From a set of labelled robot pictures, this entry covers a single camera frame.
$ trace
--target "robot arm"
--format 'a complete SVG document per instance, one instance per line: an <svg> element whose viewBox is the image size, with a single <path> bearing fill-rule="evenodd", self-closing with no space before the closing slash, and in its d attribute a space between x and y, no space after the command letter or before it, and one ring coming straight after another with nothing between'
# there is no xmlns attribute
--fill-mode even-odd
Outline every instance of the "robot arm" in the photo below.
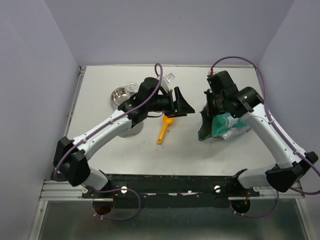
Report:
<svg viewBox="0 0 320 240"><path fill-rule="evenodd" d="M83 184L96 190L105 188L109 182L108 177L102 171L89 167L88 160L111 139L146 119L148 112L163 111L169 118L182 117L195 112L184 100L178 87L174 88L174 100L173 91L162 85L159 88L162 94L155 94L145 105L134 111L130 111L151 95L158 82L159 80L156 78L147 77L140 84L138 92L119 105L118 109L106 120L80 136L73 139L68 139L65 136L58 141L53 161L55 167L57 167L67 151L74 148L66 156L66 159L59 168L59 171L73 187ZM127 116L114 120L129 111L130 113Z"/></svg>
<svg viewBox="0 0 320 240"><path fill-rule="evenodd" d="M279 192L286 192L310 168L275 130L264 107L263 98L251 87L238 90L227 71L218 72L207 79L210 89L206 92L207 104L201 112L202 127L199 140L211 134L212 119L220 114L230 113L247 123L272 153L276 165L254 170L244 170L237 180L245 189L272 186ZM308 152L296 144L279 123L271 120L283 135L295 146L297 152L304 154L313 164L318 160L314 152Z"/></svg>

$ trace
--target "white table surface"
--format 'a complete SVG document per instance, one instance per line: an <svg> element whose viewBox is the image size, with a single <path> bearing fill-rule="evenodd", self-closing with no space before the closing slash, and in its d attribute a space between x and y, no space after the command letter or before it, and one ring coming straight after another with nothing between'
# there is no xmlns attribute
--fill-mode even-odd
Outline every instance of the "white table surface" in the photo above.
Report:
<svg viewBox="0 0 320 240"><path fill-rule="evenodd" d="M210 138L198 141L202 125L200 111L206 104L204 91L209 88L207 67L165 66L164 73L173 73L171 84L180 87L186 101L196 113L175 119L162 145L157 145L163 120L147 118L143 130L136 136L115 137L89 161L93 168L106 174L155 175L233 175L241 169L269 166L275 160L253 130L233 140ZM261 93L253 68L217 68L227 70L239 89L246 86ZM141 83L155 77L153 66L88 66L80 88L68 137L81 135L113 110L111 92L129 82Z"/></svg>

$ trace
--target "yellow spatula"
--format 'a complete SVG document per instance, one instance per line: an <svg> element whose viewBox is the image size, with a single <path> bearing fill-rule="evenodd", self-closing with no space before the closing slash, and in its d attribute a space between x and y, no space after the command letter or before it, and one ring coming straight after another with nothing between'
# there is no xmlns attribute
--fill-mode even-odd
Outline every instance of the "yellow spatula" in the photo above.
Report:
<svg viewBox="0 0 320 240"><path fill-rule="evenodd" d="M163 127L158 139L157 144L162 144L162 141L164 140L165 134L167 132L168 127L175 121L174 117L168 118L167 116L163 116Z"/></svg>

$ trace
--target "lavender wall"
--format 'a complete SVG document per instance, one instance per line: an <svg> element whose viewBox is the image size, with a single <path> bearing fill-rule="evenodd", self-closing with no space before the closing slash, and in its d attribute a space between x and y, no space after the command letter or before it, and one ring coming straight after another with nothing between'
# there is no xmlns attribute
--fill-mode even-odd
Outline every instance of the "lavender wall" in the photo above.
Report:
<svg viewBox="0 0 320 240"><path fill-rule="evenodd" d="M260 65L269 105L284 129L307 151L320 156L320 1L295 0L266 49ZM320 179L310 171L301 180L317 191ZM320 239L320 196L307 196L310 218Z"/></svg>
<svg viewBox="0 0 320 240"><path fill-rule="evenodd" d="M293 0L46 3L81 65L201 65L227 55L259 61Z"/></svg>
<svg viewBox="0 0 320 240"><path fill-rule="evenodd" d="M79 68L43 0L1 0L0 33L0 238L25 240Z"/></svg>

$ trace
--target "metal bowl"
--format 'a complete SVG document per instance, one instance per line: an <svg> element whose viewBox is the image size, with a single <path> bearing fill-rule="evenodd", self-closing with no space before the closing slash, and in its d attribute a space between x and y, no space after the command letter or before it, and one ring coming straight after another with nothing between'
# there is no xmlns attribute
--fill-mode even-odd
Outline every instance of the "metal bowl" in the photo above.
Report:
<svg viewBox="0 0 320 240"><path fill-rule="evenodd" d="M118 87L111 93L111 107L116 110L118 106L128 100L129 96L126 93L126 88L124 86Z"/></svg>

